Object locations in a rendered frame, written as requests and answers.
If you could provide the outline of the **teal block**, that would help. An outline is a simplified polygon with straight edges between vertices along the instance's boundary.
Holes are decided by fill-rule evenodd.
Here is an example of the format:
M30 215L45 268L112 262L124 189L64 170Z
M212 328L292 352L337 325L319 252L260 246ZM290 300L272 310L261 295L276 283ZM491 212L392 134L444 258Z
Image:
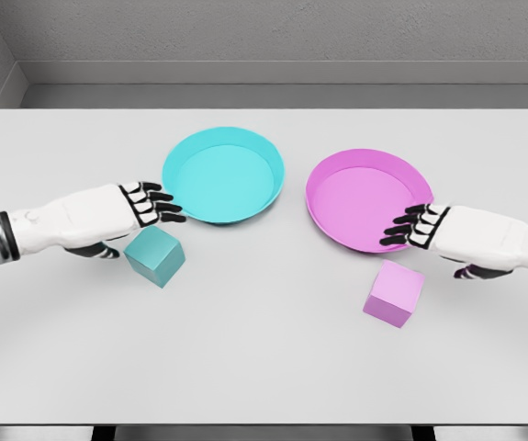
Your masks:
M185 262L181 243L155 226L142 229L124 254L132 269L163 288Z

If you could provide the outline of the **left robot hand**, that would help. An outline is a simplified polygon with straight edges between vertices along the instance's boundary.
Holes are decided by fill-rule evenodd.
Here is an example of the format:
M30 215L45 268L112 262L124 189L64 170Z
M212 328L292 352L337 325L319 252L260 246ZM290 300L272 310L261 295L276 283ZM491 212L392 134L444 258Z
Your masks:
M174 197L153 182L108 184L59 200L58 244L86 258L116 259L114 241L158 223L183 223L186 216Z

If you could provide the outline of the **cyan plate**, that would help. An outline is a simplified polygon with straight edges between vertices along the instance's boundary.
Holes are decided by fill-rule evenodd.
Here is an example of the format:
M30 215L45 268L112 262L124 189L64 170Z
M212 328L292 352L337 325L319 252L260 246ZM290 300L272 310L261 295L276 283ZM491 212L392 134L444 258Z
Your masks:
M186 216L214 224L245 221L280 194L286 168L263 135L238 127L198 131L167 155L163 188Z

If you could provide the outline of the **pink block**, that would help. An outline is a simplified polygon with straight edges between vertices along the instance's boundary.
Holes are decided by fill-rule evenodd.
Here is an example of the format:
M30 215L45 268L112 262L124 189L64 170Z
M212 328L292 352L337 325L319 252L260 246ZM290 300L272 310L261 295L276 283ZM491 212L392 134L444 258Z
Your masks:
M365 301L363 312L397 328L414 313L424 274L384 260Z

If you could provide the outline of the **pink plate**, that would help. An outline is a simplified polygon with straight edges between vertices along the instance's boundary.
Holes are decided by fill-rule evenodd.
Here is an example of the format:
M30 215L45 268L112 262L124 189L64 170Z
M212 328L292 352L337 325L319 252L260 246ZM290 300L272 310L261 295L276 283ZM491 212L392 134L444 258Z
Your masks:
M407 207L433 201L433 191L411 164L371 149L337 152L319 162L306 184L306 203L316 225L355 251L383 254L405 249L380 240Z

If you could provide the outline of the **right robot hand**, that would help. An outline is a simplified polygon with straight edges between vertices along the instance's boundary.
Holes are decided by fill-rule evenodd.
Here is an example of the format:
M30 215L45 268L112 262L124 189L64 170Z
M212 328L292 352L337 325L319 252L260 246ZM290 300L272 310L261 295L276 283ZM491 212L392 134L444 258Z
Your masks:
M507 276L518 264L518 221L464 206L415 205L392 221L382 246L406 244L462 263L456 279Z

